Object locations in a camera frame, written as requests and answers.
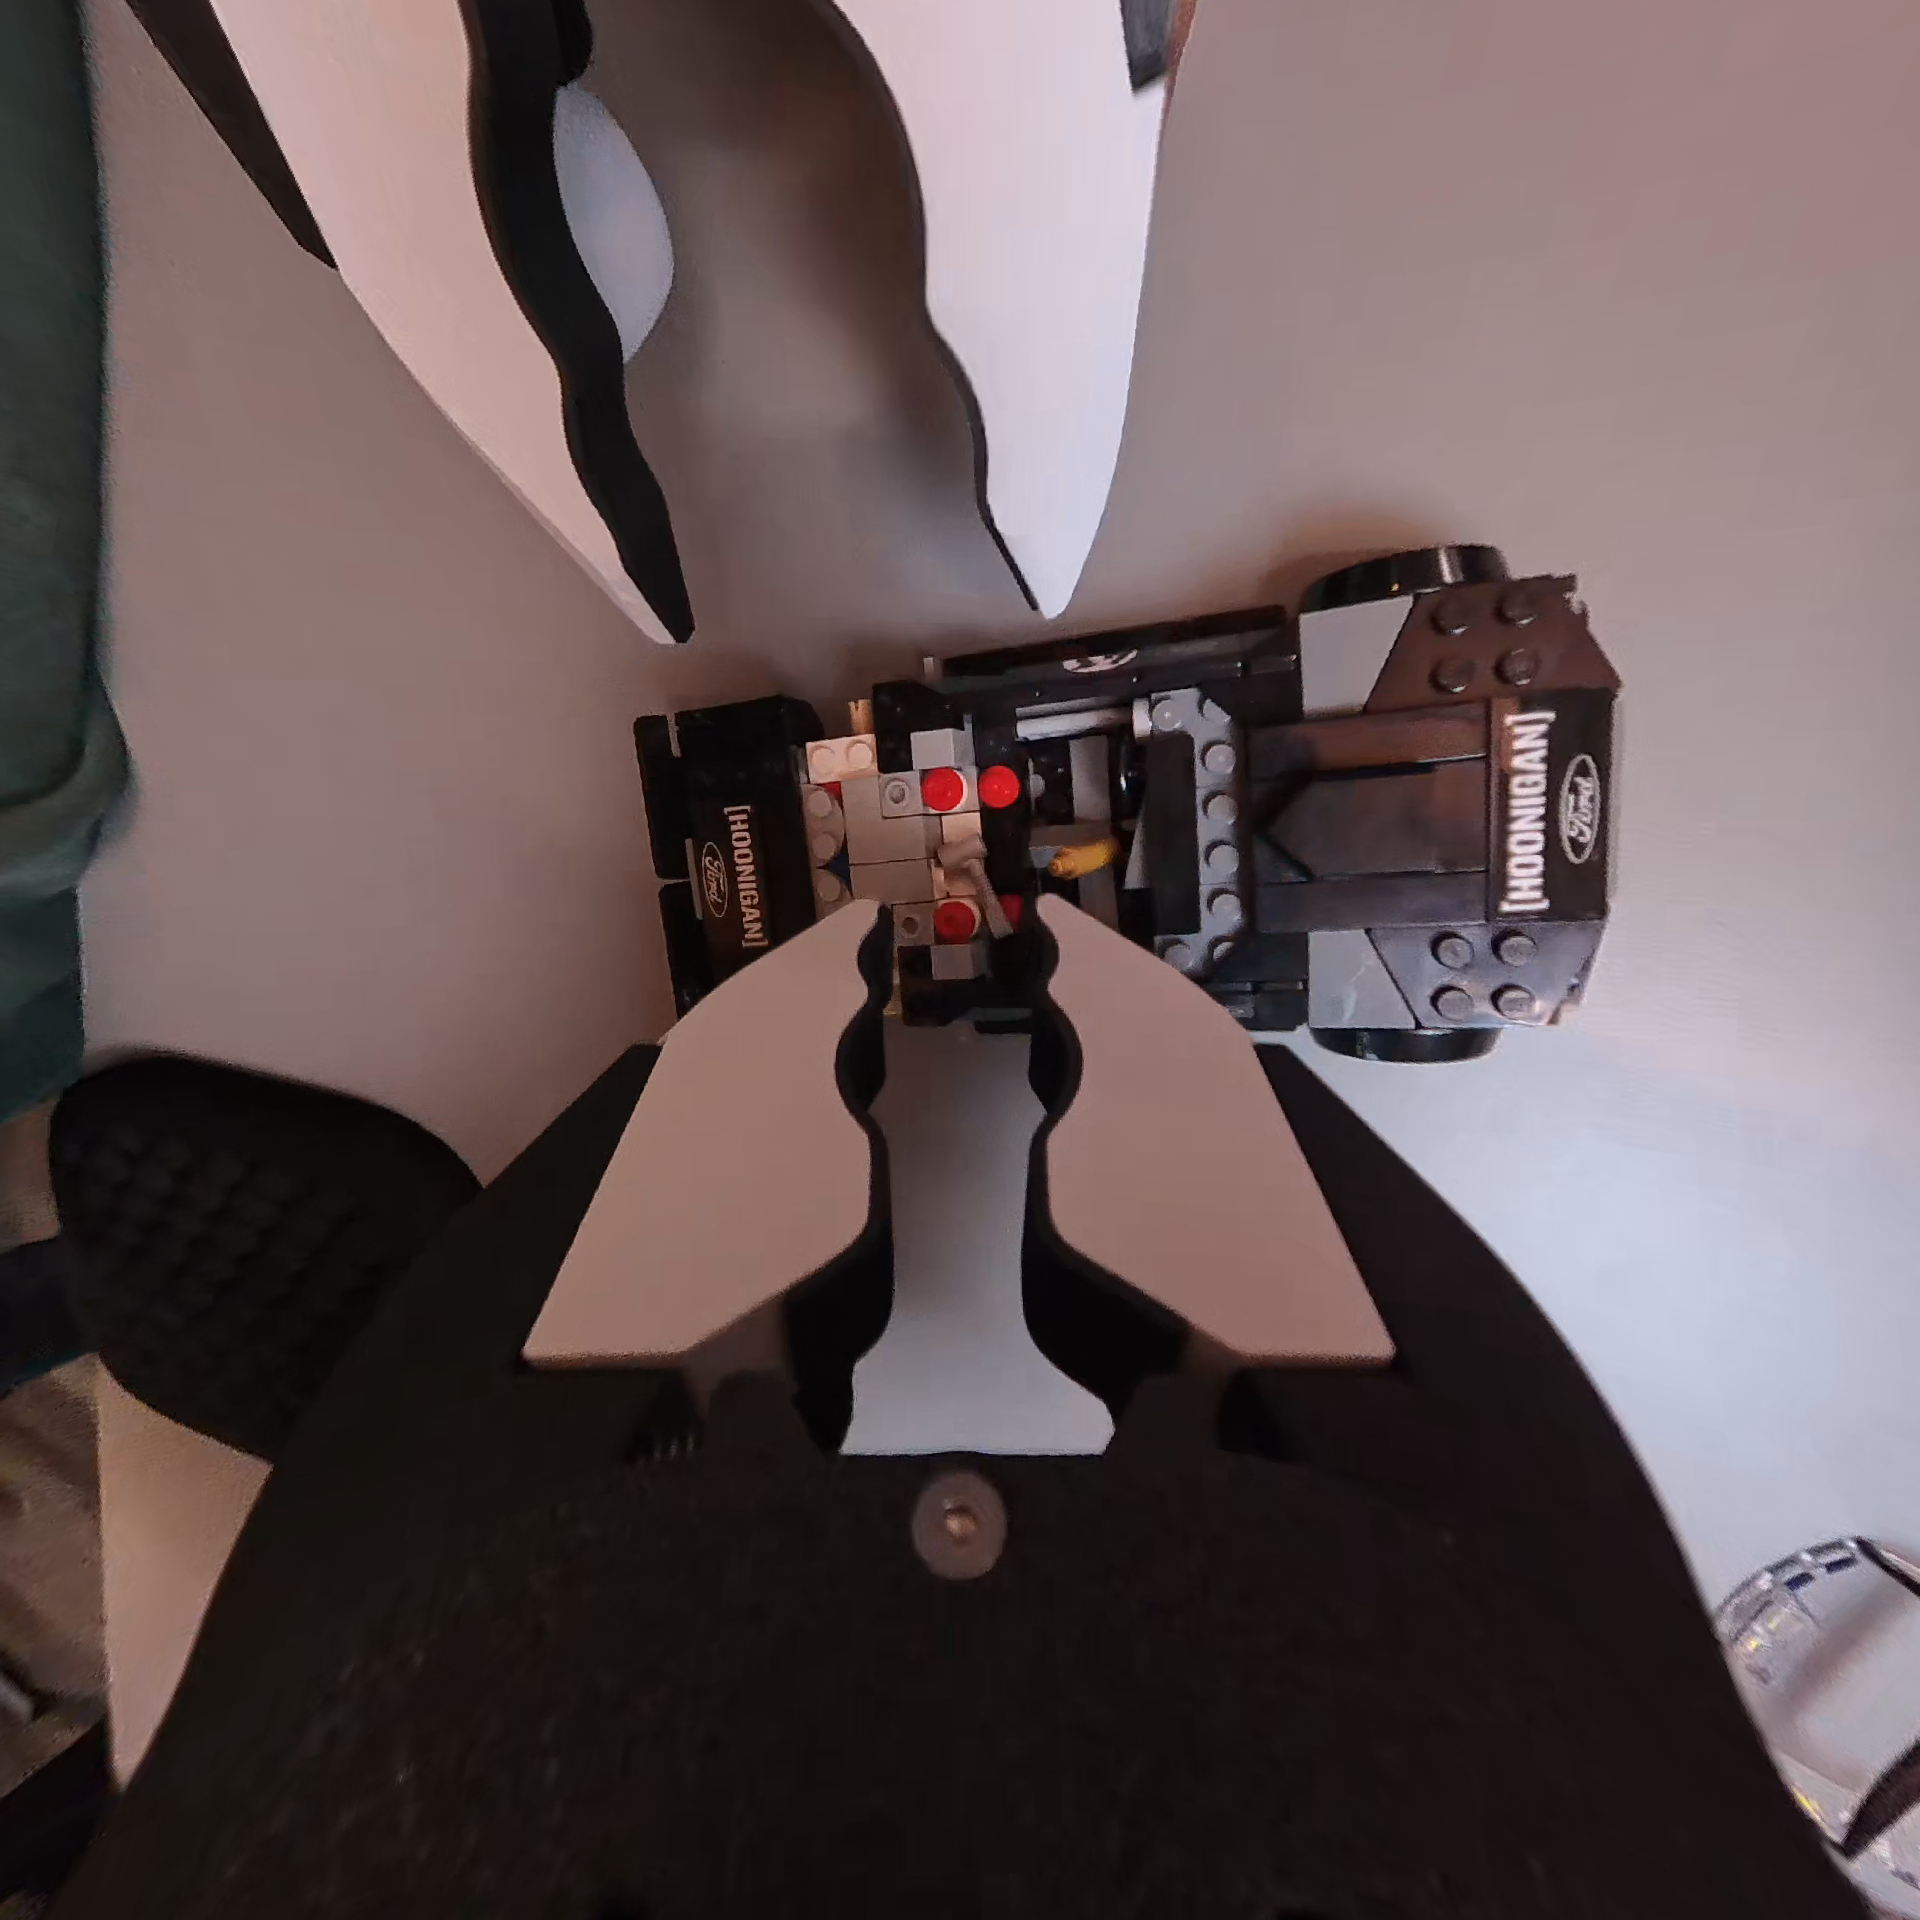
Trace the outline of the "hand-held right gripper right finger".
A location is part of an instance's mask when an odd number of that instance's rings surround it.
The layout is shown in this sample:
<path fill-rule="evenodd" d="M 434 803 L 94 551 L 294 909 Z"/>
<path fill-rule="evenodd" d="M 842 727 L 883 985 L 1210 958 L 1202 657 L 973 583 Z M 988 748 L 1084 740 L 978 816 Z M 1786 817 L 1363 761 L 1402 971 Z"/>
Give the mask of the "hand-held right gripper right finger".
<path fill-rule="evenodd" d="M 1033 934 L 1044 1243 L 1217 1358 L 1387 1365 L 1393 1338 L 1242 1025 L 1066 895 L 1038 895 Z"/>

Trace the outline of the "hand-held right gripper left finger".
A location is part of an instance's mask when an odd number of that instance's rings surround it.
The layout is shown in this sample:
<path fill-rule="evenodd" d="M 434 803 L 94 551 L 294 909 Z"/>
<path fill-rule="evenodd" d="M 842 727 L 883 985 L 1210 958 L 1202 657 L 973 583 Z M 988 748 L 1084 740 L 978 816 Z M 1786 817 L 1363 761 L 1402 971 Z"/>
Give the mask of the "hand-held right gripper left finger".
<path fill-rule="evenodd" d="M 889 1207 L 889 998 L 891 912 L 843 903 L 673 1025 L 525 1330 L 534 1365 L 690 1358 L 854 1253 Z"/>

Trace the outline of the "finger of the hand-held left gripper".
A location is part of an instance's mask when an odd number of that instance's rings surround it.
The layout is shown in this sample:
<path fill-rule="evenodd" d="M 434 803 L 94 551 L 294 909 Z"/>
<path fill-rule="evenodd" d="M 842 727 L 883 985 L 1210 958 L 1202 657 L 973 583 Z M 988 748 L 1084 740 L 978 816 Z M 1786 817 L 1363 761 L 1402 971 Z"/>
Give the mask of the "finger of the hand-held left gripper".
<path fill-rule="evenodd" d="M 1168 0 L 842 0 L 918 190 L 921 312 L 1023 598 L 1078 588 L 1118 478 L 1168 107 Z"/>
<path fill-rule="evenodd" d="M 565 215 L 551 7 L 215 0 L 322 252 L 386 347 L 649 641 L 691 606 Z"/>

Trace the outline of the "black lego car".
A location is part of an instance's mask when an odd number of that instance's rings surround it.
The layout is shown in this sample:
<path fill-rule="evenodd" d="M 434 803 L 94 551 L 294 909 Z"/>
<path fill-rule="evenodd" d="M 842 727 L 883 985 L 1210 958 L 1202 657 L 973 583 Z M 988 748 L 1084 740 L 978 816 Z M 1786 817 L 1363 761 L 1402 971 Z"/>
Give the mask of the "black lego car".
<path fill-rule="evenodd" d="M 902 1025 L 1027 1029 L 1038 895 L 1168 958 L 1250 1039 L 1462 1064 L 1563 1025 L 1614 912 L 1617 669 L 1575 576 L 1490 540 L 1250 606 L 926 657 L 843 720 L 765 696 L 637 715 L 676 1010 L 883 903 Z M 1005 940 L 941 940 L 978 832 Z"/>

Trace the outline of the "clear lego windshield piece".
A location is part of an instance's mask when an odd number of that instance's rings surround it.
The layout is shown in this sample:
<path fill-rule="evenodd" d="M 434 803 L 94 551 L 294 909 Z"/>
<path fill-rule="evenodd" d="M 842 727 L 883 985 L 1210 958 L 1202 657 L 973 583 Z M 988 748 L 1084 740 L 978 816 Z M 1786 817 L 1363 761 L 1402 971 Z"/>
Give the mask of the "clear lego windshield piece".
<path fill-rule="evenodd" d="M 1874 1902 L 1913 1916 L 1913 1548 L 1856 1536 L 1796 1548 L 1724 1589 L 1716 1643 L 1825 1854 Z"/>

